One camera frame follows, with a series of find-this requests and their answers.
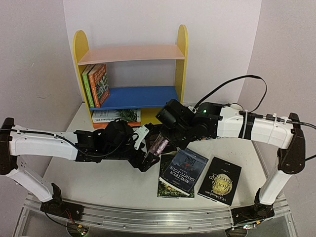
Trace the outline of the white Singularity palm book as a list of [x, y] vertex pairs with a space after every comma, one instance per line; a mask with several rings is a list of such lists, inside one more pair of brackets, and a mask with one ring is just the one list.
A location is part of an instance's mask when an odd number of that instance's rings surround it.
[[126, 122], [140, 122], [141, 110], [140, 109], [119, 109], [119, 110], [104, 110], [94, 111], [92, 120], [94, 123], [108, 123], [117, 119]]

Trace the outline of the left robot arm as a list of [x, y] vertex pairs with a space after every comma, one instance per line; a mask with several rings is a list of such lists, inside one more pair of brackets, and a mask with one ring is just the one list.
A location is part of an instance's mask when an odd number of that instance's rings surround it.
[[126, 160], [134, 168], [147, 171], [159, 161], [152, 151], [143, 151], [146, 137], [153, 125], [133, 129], [127, 122], [117, 119], [106, 128], [93, 132], [53, 133], [30, 130], [15, 125], [6, 118], [0, 128], [0, 173], [33, 193], [41, 201], [41, 210], [61, 216], [68, 214], [71, 204], [63, 201], [60, 188], [43, 180], [28, 168], [21, 155], [58, 157], [75, 162]]

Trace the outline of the large orange Good Morning book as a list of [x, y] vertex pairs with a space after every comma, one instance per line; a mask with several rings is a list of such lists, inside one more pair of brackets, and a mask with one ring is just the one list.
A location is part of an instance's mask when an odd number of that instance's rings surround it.
[[[93, 123], [93, 128], [94, 129], [104, 129], [109, 125], [109, 123]], [[129, 122], [129, 126], [131, 127], [140, 127], [141, 122]]]

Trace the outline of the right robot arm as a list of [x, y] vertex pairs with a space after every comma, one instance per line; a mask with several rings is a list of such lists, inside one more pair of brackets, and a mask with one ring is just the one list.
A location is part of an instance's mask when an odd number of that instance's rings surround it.
[[295, 113], [288, 117], [260, 115], [208, 102], [190, 110], [172, 99], [156, 118], [162, 123], [162, 136], [180, 149], [201, 137], [239, 138], [278, 148], [274, 171], [257, 191], [252, 206], [232, 210], [235, 221], [272, 217], [273, 204], [280, 191], [293, 175], [305, 168], [306, 141]]

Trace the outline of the green cartoon paperback book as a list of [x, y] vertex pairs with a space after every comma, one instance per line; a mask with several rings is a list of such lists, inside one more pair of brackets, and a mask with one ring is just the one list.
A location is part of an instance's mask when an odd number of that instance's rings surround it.
[[92, 96], [92, 91], [90, 87], [90, 81], [89, 81], [89, 73], [94, 68], [95, 64], [91, 64], [85, 67], [83, 73], [82, 73], [82, 79], [84, 83], [85, 92], [87, 95], [87, 100], [90, 108], [94, 108], [94, 100]]

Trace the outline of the orange cartoon paperback book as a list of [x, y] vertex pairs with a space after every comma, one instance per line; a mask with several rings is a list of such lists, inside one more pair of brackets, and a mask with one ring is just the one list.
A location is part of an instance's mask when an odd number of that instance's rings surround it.
[[100, 108], [110, 97], [106, 64], [95, 64], [88, 76], [95, 107]]

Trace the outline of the purple Treehouse book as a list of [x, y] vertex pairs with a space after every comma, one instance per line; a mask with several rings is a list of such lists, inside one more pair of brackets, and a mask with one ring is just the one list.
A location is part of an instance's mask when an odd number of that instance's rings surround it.
[[160, 134], [149, 148], [147, 154], [159, 157], [168, 143], [169, 141]]

